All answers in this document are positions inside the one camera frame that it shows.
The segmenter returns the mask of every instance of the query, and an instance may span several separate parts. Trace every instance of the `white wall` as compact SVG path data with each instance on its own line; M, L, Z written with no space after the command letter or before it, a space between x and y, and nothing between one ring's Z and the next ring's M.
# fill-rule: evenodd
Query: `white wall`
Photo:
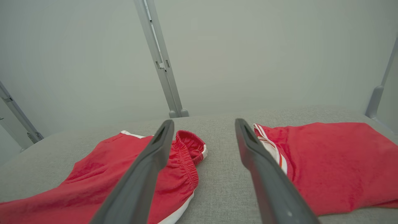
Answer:
M396 0L155 0L192 116L335 104L364 112ZM168 107L132 0L1 0L0 80L44 135Z
M398 134L398 54L395 55L384 86L377 118Z
M155 0L191 115L296 105L364 113L398 34L396 0Z
M1 0L0 80L48 136L168 118L132 0Z
M0 121L0 166L21 152L21 147L3 128Z

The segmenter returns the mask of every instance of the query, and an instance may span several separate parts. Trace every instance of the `textured fabric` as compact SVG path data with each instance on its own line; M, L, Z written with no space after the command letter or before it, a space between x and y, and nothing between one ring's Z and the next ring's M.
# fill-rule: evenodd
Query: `textured fabric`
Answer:
M323 122L365 122L398 143L398 138L368 117L335 106L311 106L284 110L253 110L214 116L175 118L176 130L200 136L211 149L197 166L200 184L177 223L261 223L250 172L242 165L235 135L235 118L268 127L301 126ZM47 137L0 167L0 201L33 196L57 187L73 164L84 158L103 139L120 130L153 135L164 120L124 122L100 128L74 130ZM396 209L364 208L351 213L321 216L325 224L395 223Z
M274 159L316 215L398 207L398 146L369 125L254 128L259 140L278 152Z
M126 131L101 141L77 162L58 187L30 198L0 204L0 223L88 223L152 136ZM195 168L203 160L204 142L178 131L169 159L159 172L148 223L175 223L192 199L199 178Z

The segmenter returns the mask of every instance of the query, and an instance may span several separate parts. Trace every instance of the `white trim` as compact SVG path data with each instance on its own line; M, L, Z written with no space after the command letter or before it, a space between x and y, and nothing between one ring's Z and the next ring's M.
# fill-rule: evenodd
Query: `white trim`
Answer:
M132 134L132 133L130 133L128 131L121 131L120 133L128 135L128 136L134 136L134 137L137 137L137 138L144 138L145 137L145 136L139 136L139 135Z
M207 148L206 148L206 144L203 145L202 155L203 155L203 159L205 159L205 158L207 157Z
M170 223L175 223L178 221L178 219L182 216L182 214L185 212L185 210L188 207L189 202L193 198L193 193L192 195L184 202L184 204L181 205L175 212L167 216L165 219L159 222L159 224L170 224Z
M264 129L258 125L258 124L253 124L254 128L258 130L261 136L258 136L257 138L260 140L260 142L263 144L264 148L273 156L277 164L279 165L279 160L282 158L282 164L281 164L281 169L283 172L287 175L287 162L285 157L280 153L278 147L276 147L275 143L271 141L267 135L265 134ZM272 152L271 148L269 147L271 145L274 150L277 151L277 153Z

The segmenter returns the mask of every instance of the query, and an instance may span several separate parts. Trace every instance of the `red clothing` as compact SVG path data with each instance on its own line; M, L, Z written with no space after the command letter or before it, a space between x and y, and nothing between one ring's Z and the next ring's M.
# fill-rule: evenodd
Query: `red clothing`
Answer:
M254 128L316 215L398 207L398 146L369 125Z
M152 136L126 131L100 142L58 187L0 204L0 223L88 223ZM197 165L207 154L195 134L178 131L159 172L148 223L177 221L198 186Z

